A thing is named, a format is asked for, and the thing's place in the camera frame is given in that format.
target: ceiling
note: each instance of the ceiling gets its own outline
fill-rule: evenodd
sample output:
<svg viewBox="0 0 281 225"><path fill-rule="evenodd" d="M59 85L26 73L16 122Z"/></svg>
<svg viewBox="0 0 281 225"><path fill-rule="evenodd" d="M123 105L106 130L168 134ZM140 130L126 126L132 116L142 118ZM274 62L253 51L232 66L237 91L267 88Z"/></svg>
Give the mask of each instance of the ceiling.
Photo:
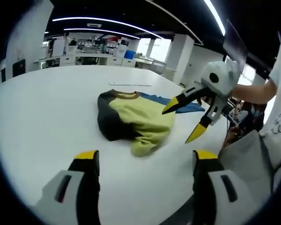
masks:
<svg viewBox="0 0 281 225"><path fill-rule="evenodd" d="M200 44L200 41L185 27L187 26L203 42L203 47L225 53L222 48L224 37L204 0L154 0L154 3L169 11L184 24L146 0L51 0L51 2L55 7L47 26L48 36L62 34L64 28L86 28L87 23L99 23L102 24L100 29L140 38L156 38L135 28L110 22L93 20L52 22L52 19L62 17L98 17L129 23L158 33L164 38L173 38L175 33L188 34L195 43ZM211 0L211 2L224 26L229 19L238 31L250 52L248 63L257 68L260 75L266 77L275 62L279 39L273 20L269 16L271 15L269 7L263 3L265 1Z"/></svg>

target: white table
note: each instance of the white table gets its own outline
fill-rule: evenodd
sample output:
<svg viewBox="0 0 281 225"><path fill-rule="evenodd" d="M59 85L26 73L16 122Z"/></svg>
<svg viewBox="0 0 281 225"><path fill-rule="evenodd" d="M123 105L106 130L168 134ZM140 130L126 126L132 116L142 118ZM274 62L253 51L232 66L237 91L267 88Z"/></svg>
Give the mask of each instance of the white table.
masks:
<svg viewBox="0 0 281 225"><path fill-rule="evenodd" d="M109 79L151 87L110 86ZM110 89L171 98L181 87L152 71L68 66L30 72L0 85L0 159L19 197L34 205L42 187L73 157L100 151L99 215L103 225L157 225L192 195L192 150L219 153L224 117L184 144L203 112L176 115L170 136L148 157L131 155L129 141L107 141L97 125L97 97Z"/></svg>

